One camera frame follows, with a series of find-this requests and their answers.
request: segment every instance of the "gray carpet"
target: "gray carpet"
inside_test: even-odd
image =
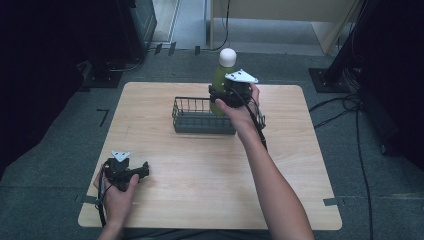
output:
[[[243,68],[260,84],[296,84],[309,107],[345,94],[317,94],[310,67],[328,67],[331,57],[240,53]],[[99,228],[78,225],[78,195],[91,184],[98,156],[125,83],[210,83],[218,53],[150,52],[144,64],[125,72],[117,89],[78,92],[43,141],[14,162],[0,183],[1,239],[95,239]],[[109,115],[102,127],[104,112]],[[334,102],[311,113],[314,124],[343,111]],[[381,142],[367,114],[359,115],[365,172],[371,191],[374,239],[424,239],[424,172],[402,157],[380,154]],[[329,178],[339,201],[343,227],[315,231],[317,239],[369,239],[368,206],[356,145],[355,114],[346,114],[316,130]]]

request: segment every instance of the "hand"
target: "hand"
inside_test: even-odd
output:
[[[97,174],[97,177],[93,182],[97,189],[99,188],[99,175],[100,174]],[[106,178],[104,178],[105,189],[108,189],[103,198],[103,204],[107,215],[107,223],[105,227],[113,228],[115,231],[121,231],[123,229],[132,208],[132,202],[138,180],[138,174],[134,174],[128,184],[127,191],[121,192],[117,187],[113,186]]]
[[[250,89],[252,90],[252,98],[254,102],[259,107],[259,89],[256,87],[255,84],[250,83]],[[256,115],[256,105],[251,100],[248,104],[250,110]],[[252,121],[252,118],[249,114],[249,111],[246,109],[245,106],[242,106],[240,108],[231,108],[225,104],[224,101],[221,99],[216,99],[215,104],[231,119],[231,123],[233,124],[234,128],[237,130],[239,136],[240,134],[243,134],[246,131],[249,130],[255,130],[255,125]]]

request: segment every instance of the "person's right hand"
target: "person's right hand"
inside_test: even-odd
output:
[[[252,90],[252,98],[256,102],[256,104],[259,107],[259,89],[256,87],[255,84],[250,84],[250,89]],[[250,110],[256,114],[256,105],[251,100],[248,104]],[[255,130],[255,125],[252,121],[252,118],[249,114],[249,111],[246,109],[245,106],[239,107],[239,108],[231,108],[225,104],[224,101],[221,99],[216,99],[215,104],[231,119],[231,123],[233,124],[234,128],[237,130],[239,136],[240,134],[243,134],[246,131]]]

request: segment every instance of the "black controller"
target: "black controller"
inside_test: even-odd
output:
[[[245,103],[249,103],[252,97],[249,83],[228,81],[224,88],[225,92],[218,92],[212,85],[209,85],[210,101],[214,103],[219,98],[229,107],[239,108]]]
[[[125,158],[122,162],[115,158],[108,158],[105,162],[106,178],[122,192],[127,191],[128,183],[134,174],[138,174],[139,179],[149,176],[149,164],[147,162],[141,168],[133,170],[128,168],[129,163],[129,158]]]

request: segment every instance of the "white cap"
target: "white cap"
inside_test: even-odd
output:
[[[223,67],[232,67],[236,64],[236,58],[237,54],[233,49],[224,48],[219,54],[219,64]]]

